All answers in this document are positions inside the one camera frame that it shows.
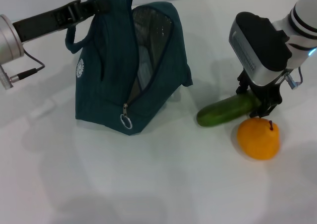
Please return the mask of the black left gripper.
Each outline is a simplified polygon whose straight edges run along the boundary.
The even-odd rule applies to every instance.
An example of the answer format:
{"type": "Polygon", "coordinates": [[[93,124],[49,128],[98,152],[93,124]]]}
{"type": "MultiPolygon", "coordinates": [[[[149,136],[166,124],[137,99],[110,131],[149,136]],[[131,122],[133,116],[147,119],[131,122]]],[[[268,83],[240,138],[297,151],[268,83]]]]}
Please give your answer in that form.
{"type": "Polygon", "coordinates": [[[64,30],[72,23],[82,22],[95,14],[110,12],[108,0],[73,1],[60,8],[13,23],[21,42],[64,30]]]}

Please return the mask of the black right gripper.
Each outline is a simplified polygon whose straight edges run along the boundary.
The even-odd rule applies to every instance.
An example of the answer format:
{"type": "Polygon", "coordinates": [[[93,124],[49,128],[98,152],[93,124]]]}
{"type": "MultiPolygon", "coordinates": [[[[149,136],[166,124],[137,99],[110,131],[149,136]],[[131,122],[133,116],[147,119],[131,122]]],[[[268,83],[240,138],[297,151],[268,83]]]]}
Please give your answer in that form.
{"type": "Polygon", "coordinates": [[[241,72],[237,80],[239,86],[236,89],[236,94],[244,94],[250,91],[258,100],[259,104],[255,104],[252,108],[249,114],[250,118],[268,116],[277,105],[281,104],[280,85],[270,82],[265,86],[258,86],[251,81],[245,70],[241,72]]]}

